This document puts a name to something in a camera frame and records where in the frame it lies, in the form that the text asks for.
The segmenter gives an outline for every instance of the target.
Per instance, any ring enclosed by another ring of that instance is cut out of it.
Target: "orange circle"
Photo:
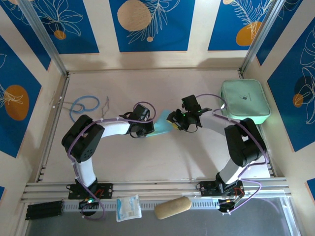
[[[59,39],[59,40],[64,40],[65,37],[66,37],[66,34],[65,34],[63,31],[61,31],[61,30],[56,30],[56,31],[54,32],[54,36],[55,36],[57,39]]]
[[[236,36],[236,43],[239,46],[250,46],[252,44],[252,41],[254,40],[254,37],[256,36],[259,27],[261,26],[260,21],[255,21],[251,23],[250,25],[244,26]]]
[[[303,100],[304,100],[303,96],[298,93],[293,97],[293,105],[299,108],[303,105]]]
[[[223,4],[228,5],[231,4],[233,0],[223,0]]]
[[[17,1],[16,0],[8,0],[9,2],[15,4],[15,5],[18,5]]]
[[[4,104],[7,114],[14,120],[24,120],[30,106],[29,96],[26,90],[20,85],[11,85],[5,92],[7,93],[4,94],[5,98],[9,99]]]
[[[128,31],[145,29],[151,22],[148,7],[139,0],[127,0],[117,11],[119,24]]]

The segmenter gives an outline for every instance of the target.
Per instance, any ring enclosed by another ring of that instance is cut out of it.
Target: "glass surface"
[[[116,212],[108,211],[106,219],[89,221],[78,212],[30,221],[27,236],[287,236],[290,229],[282,208],[282,198],[251,199],[229,215],[218,210],[189,210],[157,220],[154,211],[142,211],[141,219],[116,222]]]

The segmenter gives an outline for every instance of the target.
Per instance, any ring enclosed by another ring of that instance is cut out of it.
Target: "light blue cloth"
[[[158,134],[165,134],[172,129],[174,129],[173,125],[166,120],[168,115],[171,113],[169,110],[164,110],[161,114],[161,116],[158,118],[158,120],[154,124],[154,132],[151,134],[148,134],[147,137],[153,136],[153,135],[158,135]]]

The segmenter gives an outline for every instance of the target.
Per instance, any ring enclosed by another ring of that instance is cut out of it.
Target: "small packet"
[[[141,218],[141,217],[142,217],[142,213],[141,213],[139,195],[117,199],[117,210],[116,210],[117,222]]]

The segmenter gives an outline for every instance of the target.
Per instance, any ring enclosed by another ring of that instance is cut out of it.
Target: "cable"
[[[81,101],[82,99],[86,99],[86,98],[93,98],[93,99],[95,99],[95,100],[97,101],[97,105],[96,105],[94,108],[92,108],[92,109],[86,109],[85,106],[84,106],[82,103],[78,103],[78,102]],[[55,105],[53,105],[53,108],[55,108],[57,104],[60,104],[60,103],[61,103],[61,99],[62,99],[62,97],[60,97],[60,98],[59,98],[59,101],[58,101]],[[99,105],[100,105],[99,99],[98,99],[97,97],[95,97],[95,96],[90,96],[90,95],[86,95],[86,96],[79,97],[79,98],[76,99],[74,102],[62,102],[62,104],[64,104],[64,103],[65,103],[65,104],[71,104],[70,109],[67,108],[67,107],[64,107],[64,106],[62,106],[62,108],[69,110],[69,116],[70,116],[70,119],[72,120],[73,123],[75,123],[75,121],[74,121],[74,118],[72,117],[72,113],[75,113],[75,114],[82,114],[82,113],[84,113],[84,112],[93,112],[93,111],[95,111],[95,110],[99,107]],[[106,105],[107,105],[107,108],[108,108],[108,109],[107,109],[107,111],[104,113],[103,108],[104,108]],[[80,109],[79,109],[79,110],[74,110],[73,108],[74,108],[75,106],[79,106]],[[107,96],[106,103],[105,103],[105,105],[102,107],[102,118],[104,118],[104,116],[106,115],[106,113],[107,113],[108,111],[109,111],[109,98],[108,98],[108,96]]]
[[[106,113],[109,111],[109,97],[106,96],[106,102],[104,104],[104,106],[102,107],[102,118],[105,117]]]
[[[218,96],[218,95],[211,94],[211,93],[200,94],[200,95],[196,96],[196,98],[201,97],[201,96],[206,96],[206,95],[219,98],[219,99],[221,99],[221,100],[224,102],[224,106],[223,106],[222,108],[218,108],[218,109],[215,109],[215,110],[212,111],[212,112],[213,112],[213,115],[216,116],[216,117],[219,117],[219,118],[221,118],[221,119],[228,120],[229,122],[231,122],[231,123],[233,123],[233,124],[236,124],[236,125],[238,125],[241,129],[243,129],[243,130],[247,133],[247,135],[253,140],[253,142],[256,144],[256,146],[258,147],[259,151],[262,153],[262,155],[264,156],[264,159],[265,159],[264,162],[253,163],[253,164],[247,165],[247,166],[243,169],[243,171],[238,175],[238,179],[239,179],[239,180],[244,181],[244,182],[256,183],[256,184],[259,185],[259,187],[258,187],[258,189],[257,189],[252,195],[250,195],[244,202],[242,202],[242,203],[239,204],[237,207],[235,207],[233,210],[231,210],[231,211],[229,212],[229,214],[230,214],[230,213],[232,213],[233,211],[235,211],[235,210],[237,210],[238,208],[240,208],[241,206],[243,206],[245,203],[247,203],[247,202],[248,202],[251,198],[253,198],[253,197],[261,190],[261,188],[262,188],[261,183],[258,182],[258,181],[249,180],[249,179],[242,179],[241,176],[243,175],[243,173],[244,173],[249,167],[251,167],[251,166],[258,166],[258,165],[265,165],[265,164],[267,164],[267,163],[268,163],[268,158],[267,158],[266,152],[263,150],[263,148],[262,148],[262,146],[260,145],[260,143],[259,143],[259,142],[257,141],[257,139],[249,132],[249,130],[248,130],[247,128],[245,128],[241,123],[239,123],[239,122],[237,122],[237,121],[235,121],[235,120],[233,120],[233,119],[229,119],[229,118],[227,118],[227,117],[224,117],[224,116],[221,116],[221,115],[216,114],[217,111],[222,111],[222,110],[224,110],[224,109],[227,108],[227,102],[226,102],[223,98],[221,98],[221,97]]]
[[[90,123],[89,125],[87,125],[86,127],[83,128],[83,130],[78,134],[78,136],[74,139],[74,141],[72,142],[72,144],[71,144],[70,147],[69,147],[69,150],[68,150],[68,152],[67,152],[67,156],[68,156],[68,158],[69,158],[69,159],[71,160],[71,162],[72,162],[73,170],[74,170],[74,173],[75,173],[75,176],[76,176],[75,178],[76,178],[77,181],[82,185],[82,187],[88,192],[88,194],[90,194],[90,196],[91,196],[92,198],[94,198],[94,199],[100,204],[100,206],[102,207],[102,210],[103,210],[103,213],[102,213],[102,216],[101,216],[101,217],[99,217],[99,218],[89,218],[89,217],[86,217],[86,216],[82,215],[82,217],[85,218],[85,219],[93,220],[93,221],[97,221],[97,220],[103,219],[103,218],[105,217],[105,206],[104,206],[104,204],[100,201],[100,199],[97,198],[97,197],[84,185],[84,183],[83,183],[82,180],[80,179],[80,177],[79,177],[79,172],[78,172],[77,167],[76,167],[76,165],[75,165],[75,162],[76,162],[76,161],[75,161],[75,158],[71,156],[71,151],[72,151],[74,145],[76,144],[76,142],[79,140],[79,138],[80,138],[92,125],[94,125],[94,124],[103,123],[103,122],[113,122],[113,121],[127,121],[127,122],[137,122],[137,123],[149,123],[149,122],[151,122],[151,121],[155,118],[155,116],[156,116],[156,109],[155,109],[155,107],[154,107],[151,103],[149,103],[149,102],[140,102],[140,103],[146,103],[146,104],[150,105],[150,106],[153,108],[153,110],[154,110],[154,112],[155,112],[153,118],[150,118],[150,119],[148,119],[147,121],[140,121],[140,120],[132,120],[132,119],[125,119],[125,118],[117,117],[117,118],[110,118],[110,119],[103,119],[103,120],[94,121],[94,122]]]
[[[234,188],[234,189],[239,189],[242,194],[245,194],[244,191],[242,189],[240,189],[240,188]]]
[[[96,105],[94,108],[92,108],[92,109],[86,109],[83,104],[78,103],[78,102],[81,101],[82,99],[86,99],[86,98],[93,98],[93,99],[95,99],[95,100],[97,101],[97,105]],[[79,110],[79,111],[75,111],[75,110],[73,109],[75,105],[80,105],[80,106],[82,106],[82,109]],[[72,103],[72,105],[71,105],[71,107],[70,107],[70,109],[69,109],[69,116],[70,116],[70,119],[73,121],[73,123],[75,123],[74,118],[72,117],[72,113],[75,113],[75,114],[82,114],[82,113],[84,113],[84,112],[93,112],[93,111],[95,111],[95,110],[99,107],[99,105],[100,105],[100,101],[99,101],[99,99],[98,99],[97,97],[95,97],[95,96],[86,95],[86,96],[79,97],[78,99],[76,99],[76,100]]]
[[[194,130],[194,131],[187,131],[187,130],[184,130],[184,131],[187,132],[187,133],[195,133],[195,132],[198,131],[198,126],[196,125],[196,130]]]

